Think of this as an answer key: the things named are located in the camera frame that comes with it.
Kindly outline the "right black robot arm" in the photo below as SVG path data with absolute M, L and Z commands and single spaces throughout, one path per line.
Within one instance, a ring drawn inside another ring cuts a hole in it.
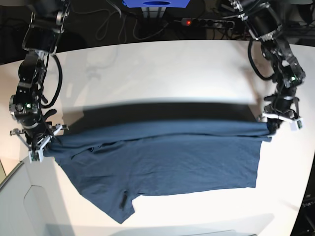
M 30 162 L 44 159 L 44 149 L 57 138 L 65 124 L 53 125 L 47 119 L 57 111 L 52 109 L 63 82 L 61 63 L 56 50 L 64 32 L 64 22 L 69 15 L 68 0 L 12 0 L 2 2 L 4 6 L 27 6 L 31 10 L 29 28 L 23 39 L 22 48 L 27 52 L 19 66 L 19 83 L 16 93 L 9 101 L 12 118 L 21 124 L 10 135 L 16 135 L 28 148 Z M 44 94 L 44 81 L 47 75 L 49 58 L 58 69 L 58 84 L 51 101 Z

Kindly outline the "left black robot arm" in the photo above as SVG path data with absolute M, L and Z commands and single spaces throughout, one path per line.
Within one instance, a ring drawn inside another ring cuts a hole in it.
M 231 0 L 229 3 L 237 12 L 234 17 L 244 22 L 251 35 L 247 53 L 254 72 L 261 80 L 276 84 L 275 92 L 264 97 L 267 105 L 259 118 L 267 119 L 271 132 L 279 129 L 283 122 L 289 123 L 293 131 L 302 129 L 304 121 L 299 114 L 296 90 L 303 84 L 306 74 L 283 36 L 280 19 L 267 0 Z M 274 71 L 268 77 L 259 72 L 253 61 L 254 41 L 260 42 L 262 55 Z

